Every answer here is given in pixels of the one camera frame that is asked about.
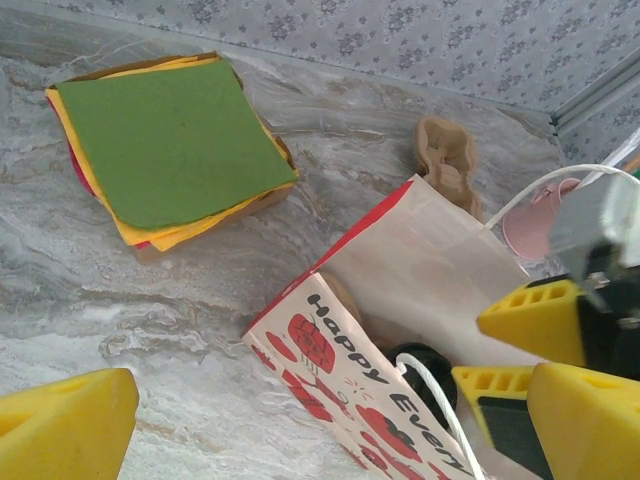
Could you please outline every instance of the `white paper bag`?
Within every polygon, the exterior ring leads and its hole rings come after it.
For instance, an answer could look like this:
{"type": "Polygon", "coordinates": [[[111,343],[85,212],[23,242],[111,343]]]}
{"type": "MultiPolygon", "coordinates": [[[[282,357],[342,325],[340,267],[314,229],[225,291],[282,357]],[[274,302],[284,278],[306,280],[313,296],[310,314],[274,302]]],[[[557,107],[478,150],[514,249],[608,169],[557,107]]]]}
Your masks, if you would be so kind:
{"type": "Polygon", "coordinates": [[[455,365],[536,363],[475,325],[527,281],[489,230],[415,176],[274,300],[243,340],[364,468],[394,479],[469,479],[455,441],[368,335],[423,342],[455,365]],[[364,330],[317,271],[347,287],[364,330]]]}

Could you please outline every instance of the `pink cup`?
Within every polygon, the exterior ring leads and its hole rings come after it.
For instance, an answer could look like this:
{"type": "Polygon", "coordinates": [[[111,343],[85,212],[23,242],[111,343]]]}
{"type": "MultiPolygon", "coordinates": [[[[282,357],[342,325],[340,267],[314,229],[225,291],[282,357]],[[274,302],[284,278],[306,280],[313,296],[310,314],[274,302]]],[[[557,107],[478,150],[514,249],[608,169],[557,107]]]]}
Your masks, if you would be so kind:
{"type": "Polygon", "coordinates": [[[516,207],[502,219],[502,233],[511,249],[526,260],[539,260],[549,253],[549,233],[565,195],[580,183],[567,178],[548,185],[527,205],[516,207]]]}

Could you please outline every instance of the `floral wallpaper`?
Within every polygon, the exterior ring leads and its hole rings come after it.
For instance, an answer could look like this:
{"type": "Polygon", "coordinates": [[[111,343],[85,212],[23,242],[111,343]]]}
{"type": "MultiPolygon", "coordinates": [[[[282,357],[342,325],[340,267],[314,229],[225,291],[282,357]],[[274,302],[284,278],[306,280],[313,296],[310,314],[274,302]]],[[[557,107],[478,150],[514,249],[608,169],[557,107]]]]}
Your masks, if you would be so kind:
{"type": "Polygon", "coordinates": [[[601,163],[640,127],[640,87],[560,137],[567,163],[601,163]]]}
{"type": "Polygon", "coordinates": [[[640,44],[640,0],[40,0],[551,112],[640,44]]]}

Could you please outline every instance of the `gray marble surface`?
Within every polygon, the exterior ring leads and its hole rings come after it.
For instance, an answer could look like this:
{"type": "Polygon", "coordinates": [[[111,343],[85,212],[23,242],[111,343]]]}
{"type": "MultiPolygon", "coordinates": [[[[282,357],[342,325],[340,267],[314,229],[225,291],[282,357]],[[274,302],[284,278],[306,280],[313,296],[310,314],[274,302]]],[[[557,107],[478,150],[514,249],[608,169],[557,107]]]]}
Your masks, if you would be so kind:
{"type": "Polygon", "coordinates": [[[215,45],[85,20],[0,7],[0,394],[130,368],[140,407],[123,479],[368,478],[240,336],[413,173],[420,116],[446,116],[474,135],[487,214],[559,166],[544,118],[223,49],[302,181],[282,204],[141,266],[75,178],[43,90],[215,45]]]}

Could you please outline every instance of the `white rope handle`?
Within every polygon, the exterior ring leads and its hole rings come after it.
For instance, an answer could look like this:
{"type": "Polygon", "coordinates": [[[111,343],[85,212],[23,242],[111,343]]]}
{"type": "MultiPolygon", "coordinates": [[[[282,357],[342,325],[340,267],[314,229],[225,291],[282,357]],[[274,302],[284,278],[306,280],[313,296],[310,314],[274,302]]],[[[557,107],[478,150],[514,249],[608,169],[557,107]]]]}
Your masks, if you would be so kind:
{"type": "Polygon", "coordinates": [[[509,211],[513,209],[513,207],[515,207],[518,203],[520,203],[520,201],[524,197],[529,195],[532,191],[534,191],[540,185],[543,185],[547,183],[549,180],[552,180],[561,175],[566,175],[567,173],[584,172],[584,171],[608,173],[612,175],[622,175],[632,179],[635,183],[640,184],[640,180],[638,180],[633,175],[629,175],[627,172],[625,172],[624,170],[620,170],[619,168],[608,167],[606,165],[585,164],[585,165],[573,165],[571,167],[559,168],[555,172],[551,172],[551,173],[547,173],[546,175],[543,175],[538,180],[536,180],[531,185],[529,185],[524,190],[522,190],[518,195],[513,197],[513,200],[511,200],[504,207],[502,207],[502,209],[498,213],[496,213],[493,217],[491,217],[491,219],[487,223],[485,223],[485,228],[488,230],[491,230],[493,227],[495,227],[498,224],[498,222],[502,220],[502,217],[504,217],[507,213],[509,213],[509,211]]]}
{"type": "Polygon", "coordinates": [[[469,444],[469,440],[467,440],[467,436],[462,430],[462,426],[458,421],[458,417],[456,417],[451,404],[449,404],[449,400],[447,396],[442,391],[442,388],[438,384],[438,381],[431,375],[431,372],[425,367],[422,363],[416,359],[413,355],[409,355],[408,353],[401,353],[396,357],[396,366],[400,373],[404,375],[406,373],[405,365],[409,365],[413,369],[418,372],[418,375],[422,377],[425,385],[431,393],[433,393],[434,398],[436,399],[436,403],[444,413],[444,417],[447,419],[449,426],[451,427],[451,432],[453,433],[453,438],[456,439],[460,447],[462,448],[462,452],[464,456],[467,457],[469,461],[469,465],[471,466],[471,471],[473,472],[473,476],[476,480],[486,480],[484,472],[482,471],[482,467],[476,458],[475,453],[473,453],[473,449],[469,444]]]}

